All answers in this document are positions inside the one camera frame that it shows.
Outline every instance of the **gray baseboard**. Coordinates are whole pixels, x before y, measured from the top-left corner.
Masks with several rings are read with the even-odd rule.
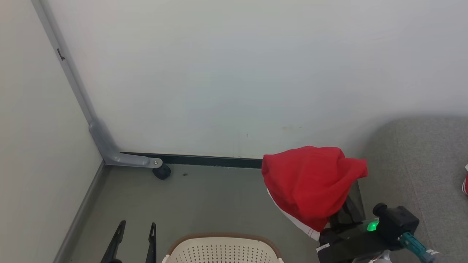
[[[66,233],[65,239],[60,246],[60,249],[55,256],[53,263],[66,263],[70,261],[70,258],[73,253],[73,248],[78,242],[82,228],[84,227],[85,222],[87,221],[91,210],[96,202],[99,193],[104,185],[105,179],[109,174],[111,166],[107,166],[102,161],[99,166],[96,175],[94,176],[91,185],[89,186],[88,191],[83,199],[83,202],[78,209],[75,218],[73,219],[70,229]]]

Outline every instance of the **white wall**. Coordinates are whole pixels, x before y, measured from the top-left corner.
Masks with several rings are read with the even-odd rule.
[[[395,117],[468,114],[468,1],[44,2],[123,151],[356,155]]]
[[[52,262],[101,161],[33,5],[1,1],[0,262]]]

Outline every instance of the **black baseboard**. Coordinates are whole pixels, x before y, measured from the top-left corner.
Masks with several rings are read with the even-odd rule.
[[[247,158],[229,158],[229,157],[213,157],[213,156],[196,156],[196,155],[176,155],[176,154],[154,154],[154,153],[126,153],[133,155],[146,156],[151,158],[159,158],[164,163],[169,164],[191,164],[191,165],[207,165],[207,166],[223,166],[236,168],[262,168],[262,159],[247,159]]]

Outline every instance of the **metal bracket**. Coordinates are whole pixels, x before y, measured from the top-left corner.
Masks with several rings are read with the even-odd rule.
[[[96,143],[99,152],[107,165],[133,166],[146,168],[159,168],[162,160],[145,156],[125,154],[118,152],[113,145],[105,140],[104,133],[95,121],[89,123],[89,132]]]
[[[116,147],[108,140],[106,140],[105,133],[100,128],[98,122],[96,121],[97,117],[95,113],[90,110],[89,102],[87,102],[82,93],[82,87],[79,87],[78,82],[76,81],[76,74],[72,71],[72,68],[68,64],[70,56],[67,56],[67,49],[62,48],[59,45],[57,39],[57,34],[60,33],[57,25],[55,27],[51,26],[50,19],[44,11],[43,3],[41,0],[31,0],[34,8],[36,9],[39,20],[44,27],[44,30],[51,42],[52,47],[56,50],[57,58],[59,59],[60,65],[65,73],[65,76],[68,79],[68,83],[72,88],[73,93],[76,96],[78,104],[80,105],[81,110],[89,123],[89,132],[93,137],[94,143],[102,155],[105,164],[107,165],[119,165],[119,166],[133,166],[133,167],[146,167],[146,168],[159,168],[162,165],[162,160],[159,158],[148,158],[145,156],[132,155],[120,153],[117,151]]]

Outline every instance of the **gray metal frame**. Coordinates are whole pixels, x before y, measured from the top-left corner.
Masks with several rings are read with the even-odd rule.
[[[162,160],[159,158],[148,158],[145,156],[138,156],[132,154],[120,153],[117,150],[117,147],[114,145],[111,140],[110,135],[104,131],[102,126],[99,124],[98,118],[96,117],[94,111],[90,107],[89,99],[86,100],[83,96],[83,87],[79,85],[76,78],[77,72],[73,71],[70,65],[68,64],[68,59],[70,55],[67,48],[65,47],[63,38],[61,37],[60,31],[56,23],[53,23],[53,17],[51,15],[51,10],[48,6],[44,5],[41,0],[31,0],[34,8],[36,9],[39,20],[44,27],[44,30],[51,42],[51,45],[54,49],[54,52],[57,56],[60,65],[65,73],[70,86],[72,87],[73,93],[76,96],[78,104],[83,111],[83,114],[89,124],[89,132],[93,137],[94,142],[96,143],[99,152],[104,159],[105,164],[107,165],[118,165],[118,166],[133,166],[133,167],[145,167],[145,168],[159,168],[162,165]]]

